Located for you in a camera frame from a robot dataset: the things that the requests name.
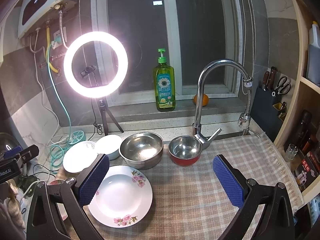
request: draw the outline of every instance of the tablecloth fringe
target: tablecloth fringe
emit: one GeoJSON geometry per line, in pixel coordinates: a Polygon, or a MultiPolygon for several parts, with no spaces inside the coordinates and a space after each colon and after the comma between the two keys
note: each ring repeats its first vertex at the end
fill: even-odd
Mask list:
{"type": "Polygon", "coordinates": [[[283,182],[287,188],[292,212],[294,214],[304,205],[303,196],[299,190],[298,184],[296,183],[294,176],[292,175],[287,164],[284,162],[278,149],[265,133],[261,135],[261,141],[265,144],[267,151],[274,160],[276,172],[281,176],[281,182],[283,182]]]}

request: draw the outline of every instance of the kitchen knife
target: kitchen knife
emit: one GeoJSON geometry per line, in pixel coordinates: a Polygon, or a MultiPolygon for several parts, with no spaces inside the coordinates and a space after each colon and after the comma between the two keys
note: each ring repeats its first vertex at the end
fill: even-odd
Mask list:
{"type": "Polygon", "coordinates": [[[262,80],[262,90],[263,91],[267,91],[267,83],[268,83],[269,75],[270,75],[270,72],[267,71],[267,72],[265,72],[265,74],[263,76],[263,80],[262,80]]]}
{"type": "Polygon", "coordinates": [[[275,67],[272,67],[271,71],[270,71],[268,85],[267,85],[268,90],[273,90],[273,83],[274,83],[275,78],[276,78],[276,73],[277,73],[277,69],[275,67]]]}

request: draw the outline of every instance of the sunflower label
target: sunflower label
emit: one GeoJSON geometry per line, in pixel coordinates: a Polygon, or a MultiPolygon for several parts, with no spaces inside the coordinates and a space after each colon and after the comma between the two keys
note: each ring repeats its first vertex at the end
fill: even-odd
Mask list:
{"type": "Polygon", "coordinates": [[[172,107],[171,79],[169,74],[157,76],[157,88],[160,108],[172,107]]]}

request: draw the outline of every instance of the ring light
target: ring light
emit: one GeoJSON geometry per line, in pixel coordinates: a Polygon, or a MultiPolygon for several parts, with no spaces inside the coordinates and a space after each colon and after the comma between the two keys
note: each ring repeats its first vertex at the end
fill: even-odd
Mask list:
{"type": "Polygon", "coordinates": [[[89,98],[101,98],[114,92],[122,84],[128,71],[128,56],[122,43],[114,36],[105,32],[90,32],[77,38],[69,47],[64,57],[64,74],[69,85],[80,95],[89,98]],[[73,75],[72,60],[77,50],[90,41],[101,41],[108,44],[118,57],[118,72],[115,78],[105,86],[87,88],[81,85],[73,75]]]}

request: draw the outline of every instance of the stainless steel bowl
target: stainless steel bowl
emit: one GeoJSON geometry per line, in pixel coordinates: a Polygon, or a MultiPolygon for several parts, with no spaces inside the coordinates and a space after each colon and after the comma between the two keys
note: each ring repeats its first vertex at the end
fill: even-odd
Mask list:
{"type": "Polygon", "coordinates": [[[175,163],[181,166],[189,166],[200,158],[202,144],[193,136],[183,135],[174,138],[169,143],[169,152],[175,163]]]}
{"type": "Polygon", "coordinates": [[[155,133],[137,133],[122,142],[119,153],[131,167],[150,169],[161,159],[163,140],[155,133]]]}

